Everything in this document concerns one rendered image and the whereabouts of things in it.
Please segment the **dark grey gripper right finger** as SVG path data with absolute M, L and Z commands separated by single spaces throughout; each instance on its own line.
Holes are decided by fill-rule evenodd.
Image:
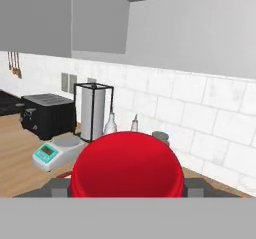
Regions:
M 216 188 L 203 178 L 186 178 L 185 197 L 239 198 L 239 195 Z

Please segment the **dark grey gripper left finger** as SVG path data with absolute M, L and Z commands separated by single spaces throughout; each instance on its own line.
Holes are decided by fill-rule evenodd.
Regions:
M 54 178 L 41 188 L 20 194 L 22 198 L 48 198 L 48 197 L 71 197 L 70 179 Z

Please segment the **grey lidded jar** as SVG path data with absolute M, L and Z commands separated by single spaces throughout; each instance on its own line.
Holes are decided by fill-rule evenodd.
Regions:
M 159 139 L 160 141 L 162 141 L 163 143 L 170 145 L 169 143 L 169 135 L 165 132 L 162 131 L 153 131 L 152 132 L 152 136 Z

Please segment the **wide grey cabinet door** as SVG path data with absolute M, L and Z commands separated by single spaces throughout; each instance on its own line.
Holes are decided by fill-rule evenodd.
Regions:
M 0 0 L 0 51 L 71 56 L 71 0 Z

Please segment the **white kitchen scale teal panel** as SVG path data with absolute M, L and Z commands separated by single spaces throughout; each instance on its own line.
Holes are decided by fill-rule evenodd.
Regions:
M 87 143 L 76 135 L 54 137 L 32 155 L 35 166 L 50 172 L 75 161 Z

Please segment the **red round dome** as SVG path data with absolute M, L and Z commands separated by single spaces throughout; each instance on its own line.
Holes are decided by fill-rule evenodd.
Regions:
M 117 132 L 84 148 L 71 191 L 75 197 L 181 197 L 184 174 L 167 144 L 144 133 Z

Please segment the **black toaster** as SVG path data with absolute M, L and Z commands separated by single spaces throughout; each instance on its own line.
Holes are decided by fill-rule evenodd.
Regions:
M 56 94 L 35 94 L 21 97 L 20 122 L 24 129 L 47 141 L 55 136 L 74 132 L 74 101 Z

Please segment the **clear glass bottle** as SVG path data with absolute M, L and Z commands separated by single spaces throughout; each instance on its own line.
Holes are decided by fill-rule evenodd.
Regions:
M 105 135 L 115 133 L 117 131 L 117 124 L 115 123 L 115 113 L 111 112 L 109 114 L 108 121 L 104 127 L 103 133 Z

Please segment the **white paper towel roll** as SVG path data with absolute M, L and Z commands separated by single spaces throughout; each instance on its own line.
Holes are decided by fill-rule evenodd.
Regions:
M 103 134 L 105 90 L 82 89 L 81 137 L 95 140 Z

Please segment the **small pale bottle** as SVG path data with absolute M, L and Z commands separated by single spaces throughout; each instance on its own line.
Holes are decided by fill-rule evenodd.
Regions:
M 137 114 L 135 115 L 134 119 L 132 120 L 132 125 L 131 125 L 131 131 L 138 131 L 138 118 Z

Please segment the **black hob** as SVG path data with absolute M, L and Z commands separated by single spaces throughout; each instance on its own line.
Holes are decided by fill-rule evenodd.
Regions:
M 17 114 L 24 107 L 20 98 L 0 90 L 0 116 Z

